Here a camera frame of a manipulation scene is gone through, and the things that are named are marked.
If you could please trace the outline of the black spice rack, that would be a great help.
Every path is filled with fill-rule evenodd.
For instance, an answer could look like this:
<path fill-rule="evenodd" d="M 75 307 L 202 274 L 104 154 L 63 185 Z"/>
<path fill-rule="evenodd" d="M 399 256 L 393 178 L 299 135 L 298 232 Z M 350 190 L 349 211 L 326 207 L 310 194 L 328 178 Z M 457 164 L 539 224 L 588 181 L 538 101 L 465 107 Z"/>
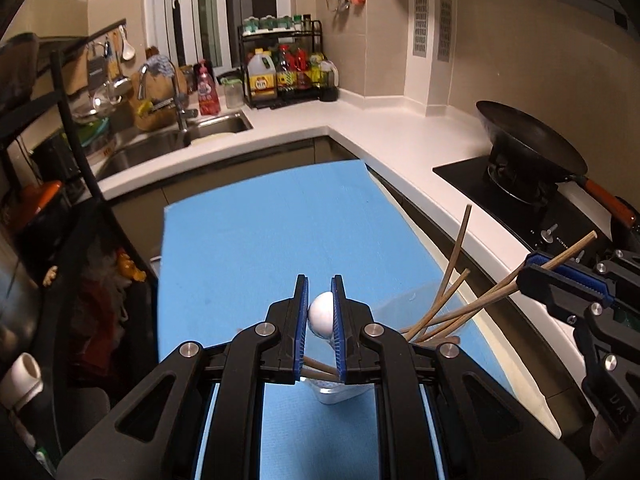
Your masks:
<path fill-rule="evenodd" d="M 236 30 L 244 99 L 251 108 L 285 107 L 338 98 L 340 73 L 324 52 L 322 23 L 309 14 L 247 18 Z M 256 49 L 269 52 L 277 71 L 277 96 L 254 102 L 247 63 Z"/>

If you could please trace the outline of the yellow oil bottle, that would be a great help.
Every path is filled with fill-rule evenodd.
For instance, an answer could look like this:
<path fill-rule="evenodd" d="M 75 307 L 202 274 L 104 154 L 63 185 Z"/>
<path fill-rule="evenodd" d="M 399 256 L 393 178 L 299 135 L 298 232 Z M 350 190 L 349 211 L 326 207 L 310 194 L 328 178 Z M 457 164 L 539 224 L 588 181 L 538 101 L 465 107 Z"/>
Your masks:
<path fill-rule="evenodd" d="M 254 102 L 277 96 L 277 71 L 269 52 L 256 49 L 246 66 L 250 97 Z"/>

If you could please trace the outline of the blue table cloth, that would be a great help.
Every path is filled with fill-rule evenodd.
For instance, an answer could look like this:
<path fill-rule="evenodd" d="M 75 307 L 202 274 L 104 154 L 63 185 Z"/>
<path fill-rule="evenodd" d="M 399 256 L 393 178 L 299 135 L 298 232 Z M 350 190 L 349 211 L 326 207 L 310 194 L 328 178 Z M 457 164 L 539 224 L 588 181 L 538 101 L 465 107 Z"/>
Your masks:
<path fill-rule="evenodd" d="M 431 305 L 442 268 L 358 160 L 266 174 L 164 211 L 158 351 L 213 346 L 262 321 L 305 275 L 311 296 L 341 275 L 346 295 L 401 328 Z M 374 479 L 372 390 L 332 405 L 304 382 L 270 385 L 262 416 L 265 479 Z"/>

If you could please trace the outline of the clear plastic utensil holder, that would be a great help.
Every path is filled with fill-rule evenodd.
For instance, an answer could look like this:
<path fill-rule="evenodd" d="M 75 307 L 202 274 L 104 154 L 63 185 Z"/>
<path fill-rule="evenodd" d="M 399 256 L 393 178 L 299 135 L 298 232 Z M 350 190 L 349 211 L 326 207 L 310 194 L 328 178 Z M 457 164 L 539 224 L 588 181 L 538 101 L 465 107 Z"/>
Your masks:
<path fill-rule="evenodd" d="M 401 396 L 442 374 L 434 348 L 410 344 L 403 334 L 376 322 L 369 306 L 346 294 L 341 275 L 331 278 L 334 298 L 333 335 L 324 340 L 311 333 L 305 356 L 337 369 L 339 382 L 304 378 L 317 400 L 334 405 L 376 387 L 397 387 Z"/>

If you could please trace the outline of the chrome kitchen faucet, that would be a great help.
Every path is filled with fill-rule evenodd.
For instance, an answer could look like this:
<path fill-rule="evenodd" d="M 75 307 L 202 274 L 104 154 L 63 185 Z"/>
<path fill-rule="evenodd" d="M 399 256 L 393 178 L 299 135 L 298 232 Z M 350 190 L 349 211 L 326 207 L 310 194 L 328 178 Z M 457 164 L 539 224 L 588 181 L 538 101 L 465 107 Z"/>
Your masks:
<path fill-rule="evenodd" d="M 143 132 L 176 125 L 189 129 L 198 112 L 190 108 L 189 90 L 183 72 L 168 56 L 154 52 L 134 75 L 134 123 Z"/>

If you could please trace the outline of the pink dish soap bottle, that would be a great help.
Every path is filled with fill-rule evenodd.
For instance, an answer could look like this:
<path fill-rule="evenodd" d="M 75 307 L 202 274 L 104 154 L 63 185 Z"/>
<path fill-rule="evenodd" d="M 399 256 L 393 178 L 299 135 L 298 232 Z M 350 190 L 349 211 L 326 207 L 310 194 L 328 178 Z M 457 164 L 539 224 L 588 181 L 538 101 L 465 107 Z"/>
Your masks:
<path fill-rule="evenodd" d="M 203 116 L 217 116 L 220 113 L 216 82 L 205 60 L 201 60 L 198 69 L 198 109 Z"/>

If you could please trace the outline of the stainless steel sink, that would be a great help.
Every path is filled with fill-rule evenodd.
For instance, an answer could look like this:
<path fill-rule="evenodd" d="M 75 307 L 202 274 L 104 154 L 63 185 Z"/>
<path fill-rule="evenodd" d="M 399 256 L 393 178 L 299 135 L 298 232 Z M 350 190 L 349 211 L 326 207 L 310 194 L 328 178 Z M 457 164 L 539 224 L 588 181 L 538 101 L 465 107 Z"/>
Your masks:
<path fill-rule="evenodd" d="M 192 122 L 186 128 L 186 132 L 172 128 L 139 134 L 114 151 L 96 173 L 96 180 L 104 180 L 154 158 L 182 150 L 193 142 L 207 139 L 209 136 L 237 134 L 251 128 L 253 125 L 243 112 L 234 112 Z"/>

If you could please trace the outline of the white paper roll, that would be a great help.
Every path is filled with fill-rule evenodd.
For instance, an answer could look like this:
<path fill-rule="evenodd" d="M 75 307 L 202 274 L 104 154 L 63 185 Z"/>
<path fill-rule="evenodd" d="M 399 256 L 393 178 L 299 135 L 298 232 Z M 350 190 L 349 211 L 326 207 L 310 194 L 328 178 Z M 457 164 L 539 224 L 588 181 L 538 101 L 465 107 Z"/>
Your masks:
<path fill-rule="evenodd" d="M 3 376 L 0 385 L 1 404 L 19 412 L 43 390 L 40 366 L 29 353 L 22 353 Z"/>

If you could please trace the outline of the wooden chopstick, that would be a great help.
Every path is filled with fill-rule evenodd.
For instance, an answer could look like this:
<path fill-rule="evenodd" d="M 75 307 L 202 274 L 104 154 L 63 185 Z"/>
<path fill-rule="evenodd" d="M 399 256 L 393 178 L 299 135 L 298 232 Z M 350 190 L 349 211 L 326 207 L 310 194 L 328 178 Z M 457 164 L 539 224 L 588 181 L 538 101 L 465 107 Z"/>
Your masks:
<path fill-rule="evenodd" d="M 306 367 L 312 368 L 313 370 L 318 370 L 318 372 L 322 372 L 322 373 L 326 373 L 334 376 L 338 375 L 338 371 L 335 367 L 329 366 L 326 363 L 317 361 L 313 358 L 310 358 L 309 356 L 304 356 L 303 363 Z"/>
<path fill-rule="evenodd" d="M 422 346 L 428 348 L 437 348 L 440 344 L 460 344 L 460 337 L 454 335 L 448 337 L 435 337 L 424 341 Z"/>
<path fill-rule="evenodd" d="M 427 324 L 427 326 L 433 326 L 448 322 L 450 320 L 454 320 L 455 318 L 460 318 L 460 316 L 467 315 L 470 313 L 475 313 L 480 309 L 483 309 L 490 304 L 494 304 L 496 301 L 501 300 L 504 297 L 510 296 L 514 294 L 514 292 L 518 291 L 518 285 L 516 281 L 510 281 L 506 286 L 500 287 L 493 292 L 488 292 L 487 294 L 477 298 L 470 304 L 467 304 L 465 307 L 447 312 L 445 314 L 435 316 L 431 322 Z"/>
<path fill-rule="evenodd" d="M 570 258 L 577 256 L 583 249 L 585 249 L 591 242 L 597 238 L 597 233 L 594 231 L 589 232 L 583 238 L 578 240 L 574 245 L 566 248 L 564 252 L 551 258 L 549 261 L 542 265 L 544 270 L 552 271 L 558 266 L 567 263 Z M 408 330 L 405 331 L 405 340 L 415 342 L 416 344 L 423 344 L 430 339 L 434 339 L 437 336 L 445 337 L 453 333 L 463 324 L 468 322 L 474 315 L 477 315 L 480 310 L 503 300 L 503 298 L 509 297 L 518 291 L 518 284 L 516 284 L 516 278 L 526 266 L 526 262 L 523 261 L 515 270 L 508 274 L 501 282 L 495 285 L 493 288 L 485 292 L 480 298 L 475 299 L 470 304 L 458 310 L 445 313 L 439 318 L 435 318 L 435 314 L 445 304 L 446 299 L 444 297 L 439 299 L 440 306 L 436 309 L 432 309 L 427 312 L 423 318 L 414 323 Z"/>
<path fill-rule="evenodd" d="M 319 382 L 339 382 L 340 378 L 338 378 L 335 374 L 330 374 L 327 372 L 322 372 L 322 370 L 315 370 L 314 368 L 304 367 L 300 372 L 300 376 L 303 378 L 318 380 Z"/>
<path fill-rule="evenodd" d="M 414 323 L 408 328 L 408 330 L 404 331 L 406 341 L 412 341 L 416 336 L 418 336 L 418 333 L 420 333 L 420 331 L 423 330 L 429 322 L 431 322 L 435 315 L 442 310 L 442 307 L 448 302 L 448 300 L 454 296 L 458 291 L 458 288 L 465 282 L 470 273 L 471 271 L 469 269 L 465 269 L 454 281 L 454 284 L 436 296 L 434 304 L 430 307 L 430 310 L 428 310 L 418 322 Z"/>
<path fill-rule="evenodd" d="M 460 252 L 461 252 L 461 248 L 462 248 L 462 244 L 463 244 L 463 241 L 464 241 L 466 229 L 468 228 L 469 220 L 470 220 L 470 217 L 471 217 L 471 212 L 472 212 L 472 205 L 471 204 L 467 204 L 465 206 L 465 211 L 464 211 L 464 214 L 463 214 L 463 217 L 462 217 L 462 221 L 461 221 L 461 224 L 460 224 L 460 228 L 459 228 L 459 232 L 458 232 L 456 241 L 454 242 L 454 249 L 451 252 L 448 264 L 446 266 L 446 270 L 444 272 L 444 275 L 442 276 L 442 281 L 440 282 L 439 289 L 436 292 L 434 301 L 435 301 L 436 296 L 438 294 L 441 294 L 442 292 L 445 291 L 446 288 L 449 287 L 451 274 L 452 274 L 452 272 L 454 272 L 454 268 L 456 267 L 456 264 L 457 264 L 457 261 L 458 261 L 458 257 L 459 257 Z"/>

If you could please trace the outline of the black gas stove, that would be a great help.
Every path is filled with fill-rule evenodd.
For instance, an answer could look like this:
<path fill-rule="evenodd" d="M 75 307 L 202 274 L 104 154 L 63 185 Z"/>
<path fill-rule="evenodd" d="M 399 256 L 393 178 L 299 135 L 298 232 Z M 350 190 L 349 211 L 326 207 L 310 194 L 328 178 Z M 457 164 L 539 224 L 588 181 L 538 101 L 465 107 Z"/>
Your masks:
<path fill-rule="evenodd" d="M 638 252 L 634 233 L 616 224 L 606 234 L 588 214 L 573 204 L 554 183 L 515 172 L 506 160 L 490 155 L 442 165 L 434 173 L 510 231 L 531 250 L 557 255 L 588 232 L 597 240 L 577 257 L 592 268 L 616 250 Z"/>

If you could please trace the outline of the white ceramic spoon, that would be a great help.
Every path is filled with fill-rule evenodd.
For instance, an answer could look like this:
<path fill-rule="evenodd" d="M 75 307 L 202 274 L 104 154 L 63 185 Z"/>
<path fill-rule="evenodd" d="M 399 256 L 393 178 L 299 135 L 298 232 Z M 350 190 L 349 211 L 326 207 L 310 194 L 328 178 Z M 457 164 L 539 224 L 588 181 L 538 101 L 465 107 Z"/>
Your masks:
<path fill-rule="evenodd" d="M 311 333 L 330 340 L 333 335 L 334 298 L 332 292 L 322 292 L 308 307 L 307 323 Z"/>

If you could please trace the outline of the black metal shelf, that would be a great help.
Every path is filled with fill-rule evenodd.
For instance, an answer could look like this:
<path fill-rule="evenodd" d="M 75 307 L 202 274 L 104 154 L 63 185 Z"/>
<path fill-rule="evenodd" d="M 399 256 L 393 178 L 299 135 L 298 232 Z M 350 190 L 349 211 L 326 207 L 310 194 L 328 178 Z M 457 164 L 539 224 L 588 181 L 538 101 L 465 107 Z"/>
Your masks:
<path fill-rule="evenodd" d="M 120 258 L 142 263 L 99 189 L 64 88 L 64 67 L 95 36 L 40 40 L 31 32 L 1 49 L 32 50 L 32 69 L 50 73 L 53 88 L 28 94 L 1 116 L 7 148 L 49 110 L 62 125 L 30 153 L 38 184 L 11 190 L 2 220 L 17 255 L 40 290 L 34 356 L 44 367 L 43 439 L 55 457 L 65 455 L 157 363 L 154 334 L 157 279 L 130 278 Z"/>

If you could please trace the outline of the hanging white ladle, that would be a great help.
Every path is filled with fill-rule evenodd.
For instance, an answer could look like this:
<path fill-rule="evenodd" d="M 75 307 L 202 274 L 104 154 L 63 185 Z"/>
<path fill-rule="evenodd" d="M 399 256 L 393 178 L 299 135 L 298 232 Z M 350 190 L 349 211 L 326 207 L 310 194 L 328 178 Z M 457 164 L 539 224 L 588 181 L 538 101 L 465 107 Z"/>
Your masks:
<path fill-rule="evenodd" d="M 124 25 L 118 26 L 120 41 L 122 42 L 122 52 L 120 52 L 120 57 L 124 62 L 131 62 L 136 57 L 136 49 L 132 44 L 130 44 L 127 31 Z"/>

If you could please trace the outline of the glass jar with green lid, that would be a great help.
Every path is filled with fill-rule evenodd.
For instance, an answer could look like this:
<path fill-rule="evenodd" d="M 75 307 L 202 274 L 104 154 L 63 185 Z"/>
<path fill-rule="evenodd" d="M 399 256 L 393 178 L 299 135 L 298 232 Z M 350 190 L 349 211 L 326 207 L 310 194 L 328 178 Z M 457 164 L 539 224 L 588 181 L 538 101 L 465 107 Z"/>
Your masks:
<path fill-rule="evenodd" d="M 244 104 L 244 91 L 242 80 L 238 77 L 224 77 L 221 79 L 221 88 L 224 89 L 224 100 L 229 110 L 237 110 Z"/>

